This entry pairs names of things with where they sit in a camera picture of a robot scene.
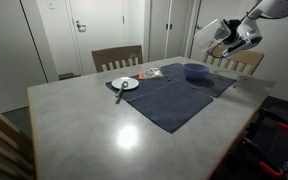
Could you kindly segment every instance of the wall outlet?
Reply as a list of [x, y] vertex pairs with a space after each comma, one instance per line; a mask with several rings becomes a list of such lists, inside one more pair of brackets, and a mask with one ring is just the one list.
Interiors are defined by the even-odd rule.
[[55, 9], [55, 5], [54, 5], [53, 0], [48, 0], [47, 3], [48, 3], [48, 8], [49, 9]]

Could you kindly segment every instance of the door handle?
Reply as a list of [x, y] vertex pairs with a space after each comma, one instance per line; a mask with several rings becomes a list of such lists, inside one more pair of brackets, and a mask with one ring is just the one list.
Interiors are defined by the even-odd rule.
[[[173, 24], [170, 24], [170, 29], [172, 29]], [[166, 24], [166, 29], [168, 29], [168, 24]]]
[[80, 21], [76, 21], [76, 27], [79, 32], [85, 32], [86, 31], [86, 25], [82, 25]]
[[196, 25], [195, 27], [196, 27], [197, 30], [202, 30], [203, 29], [203, 27], [201, 27], [200, 25]]

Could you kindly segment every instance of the blue towel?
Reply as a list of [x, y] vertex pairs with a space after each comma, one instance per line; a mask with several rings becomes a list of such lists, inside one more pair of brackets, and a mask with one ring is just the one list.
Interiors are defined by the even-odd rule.
[[188, 80], [184, 74], [183, 64], [179, 63], [164, 66], [161, 71], [165, 77], [213, 97], [219, 97], [236, 81], [212, 73], [209, 73], [205, 79]]
[[[174, 133], [213, 98], [165, 78], [139, 81], [139, 86], [123, 92], [123, 99], [164, 130]], [[106, 86], [117, 92], [111, 82]]]
[[161, 128], [174, 133], [212, 101], [205, 94], [171, 83], [129, 103]]

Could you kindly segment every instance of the gray table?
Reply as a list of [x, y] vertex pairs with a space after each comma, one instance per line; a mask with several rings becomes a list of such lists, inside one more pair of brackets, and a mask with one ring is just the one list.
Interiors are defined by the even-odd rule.
[[105, 82], [139, 70], [189, 62], [197, 63], [176, 57], [29, 88], [38, 178], [207, 178], [273, 82], [215, 71], [236, 78], [237, 83], [174, 134], [127, 102], [116, 105], [114, 93], [105, 86]]

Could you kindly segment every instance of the chair back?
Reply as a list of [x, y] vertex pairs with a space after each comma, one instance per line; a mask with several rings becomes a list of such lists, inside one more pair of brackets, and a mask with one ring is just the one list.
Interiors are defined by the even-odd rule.
[[[226, 48], [224, 46], [217, 46], [211, 51], [213, 56], [220, 57], [225, 49]], [[227, 59], [215, 57], [212, 57], [211, 55], [206, 53], [203, 62], [226, 69], [231, 69], [233, 71], [239, 71], [241, 73], [253, 75], [258, 65], [261, 63], [264, 54], [255, 51], [242, 50], [237, 54], [233, 54]]]
[[0, 114], [0, 179], [35, 179], [31, 139]]
[[143, 64], [141, 45], [94, 50], [92, 56], [97, 72]]

